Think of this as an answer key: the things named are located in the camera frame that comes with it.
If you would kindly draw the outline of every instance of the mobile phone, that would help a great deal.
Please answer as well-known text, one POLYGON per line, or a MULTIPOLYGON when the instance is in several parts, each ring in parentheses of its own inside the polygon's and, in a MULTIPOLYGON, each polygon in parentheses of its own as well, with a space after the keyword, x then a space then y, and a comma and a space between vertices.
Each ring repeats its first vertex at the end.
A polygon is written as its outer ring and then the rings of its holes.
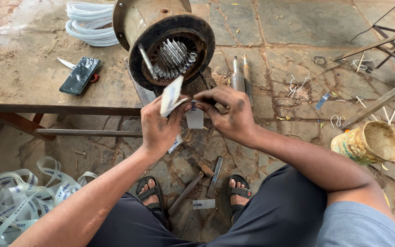
POLYGON ((91 76, 100 65, 100 60, 82 57, 69 76, 63 82, 59 91, 66 94, 80 95, 91 76))

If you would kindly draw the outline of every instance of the stone floor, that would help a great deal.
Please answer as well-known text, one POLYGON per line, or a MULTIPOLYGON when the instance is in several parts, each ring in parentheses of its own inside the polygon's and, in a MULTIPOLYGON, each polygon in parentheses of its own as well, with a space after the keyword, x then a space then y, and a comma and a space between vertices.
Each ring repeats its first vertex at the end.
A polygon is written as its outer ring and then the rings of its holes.
MULTIPOLYGON (((0 26, 21 1, 0 0, 0 26)), ((192 0, 192 9, 205 18, 216 36, 216 51, 211 61, 212 75, 218 82, 227 80, 234 56, 248 56, 252 73, 255 122, 266 129, 330 148, 333 137, 342 133, 330 123, 333 115, 344 121, 363 107, 355 104, 356 95, 370 104, 388 92, 395 82, 395 59, 380 69, 374 69, 385 54, 370 50, 363 64, 367 70, 355 73, 355 59, 361 54, 333 62, 333 58, 352 48, 375 42, 380 38, 374 31, 366 32, 354 42, 348 41, 367 29, 377 18, 395 5, 392 0, 192 0), (294 84, 304 86, 293 97, 288 97, 292 76, 294 84), (328 100, 320 110, 314 106, 326 92, 339 95, 328 100), (290 121, 276 117, 291 118, 290 121)), ((395 28, 395 10, 380 25, 395 28)), ((386 107, 391 114, 395 103, 386 107)), ((378 111, 385 120, 383 110, 378 111)), ((98 115, 46 114, 41 125, 51 128, 88 130, 140 129, 137 117, 98 115)), ((192 167, 200 159, 216 163, 224 161, 216 185, 216 208, 192 210, 193 199, 206 199, 208 179, 204 179, 184 201, 179 212, 171 218, 172 232, 187 240, 210 241, 225 233, 229 225, 229 205, 224 186, 227 177, 237 173, 246 177, 256 192, 260 182, 283 162, 272 156, 238 145, 221 136, 206 118, 209 130, 190 130, 182 122, 184 143, 171 154, 166 154, 145 172, 156 177, 164 195, 164 204, 170 206, 195 177, 192 167)), ((98 175, 129 157, 141 145, 140 138, 116 137, 57 137, 44 142, 28 134, 4 126, 0 133, 0 172, 21 168, 30 169, 40 181, 36 161, 52 156, 62 163, 63 172, 79 177, 85 171, 98 175), (74 151, 85 152, 86 156, 74 151)), ((365 166, 385 191, 395 216, 395 162, 365 166)))

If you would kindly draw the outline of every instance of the hammer head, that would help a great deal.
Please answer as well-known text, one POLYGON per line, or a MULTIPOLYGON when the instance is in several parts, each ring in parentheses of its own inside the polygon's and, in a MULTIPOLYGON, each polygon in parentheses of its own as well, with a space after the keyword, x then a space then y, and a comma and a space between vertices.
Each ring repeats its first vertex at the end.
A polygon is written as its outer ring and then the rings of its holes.
POLYGON ((203 161, 199 161, 199 163, 197 163, 195 166, 197 169, 201 170, 208 178, 213 177, 214 172, 211 171, 211 169, 203 161))

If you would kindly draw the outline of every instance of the hand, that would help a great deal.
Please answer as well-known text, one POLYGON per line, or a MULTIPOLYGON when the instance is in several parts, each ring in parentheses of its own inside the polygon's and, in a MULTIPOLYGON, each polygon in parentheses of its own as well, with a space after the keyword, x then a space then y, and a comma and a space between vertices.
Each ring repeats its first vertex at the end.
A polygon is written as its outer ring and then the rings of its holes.
POLYGON ((251 104, 246 93, 231 87, 218 86, 202 91, 194 96, 196 100, 215 100, 227 111, 220 113, 212 104, 197 102, 196 107, 210 116, 214 127, 223 136, 244 146, 252 148, 256 140, 258 125, 252 117, 251 104))
POLYGON ((158 160, 176 140, 180 131, 179 122, 182 115, 191 108, 191 104, 182 103, 170 113, 170 118, 161 117, 161 97, 141 109, 141 128, 143 131, 143 145, 140 150, 158 160))

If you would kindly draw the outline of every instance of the scissors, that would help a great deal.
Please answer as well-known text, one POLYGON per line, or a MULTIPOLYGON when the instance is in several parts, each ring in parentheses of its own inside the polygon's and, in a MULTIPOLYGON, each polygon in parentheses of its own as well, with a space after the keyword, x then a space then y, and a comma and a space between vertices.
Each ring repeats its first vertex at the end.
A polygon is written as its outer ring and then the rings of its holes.
MULTIPOLYGON (((72 63, 70 63, 70 62, 68 62, 68 61, 65 61, 65 60, 63 60, 63 59, 61 59, 61 58, 58 58, 58 60, 59 60, 61 63, 63 63, 65 66, 67 66, 68 68, 70 68, 70 69, 72 69, 72 70, 75 68, 75 65, 72 64, 72 63)), ((100 78, 100 76, 99 76, 97 73, 94 73, 94 75, 92 75, 92 77, 91 77, 91 79, 89 80, 89 82, 95 83, 95 82, 98 81, 98 78, 100 78)))

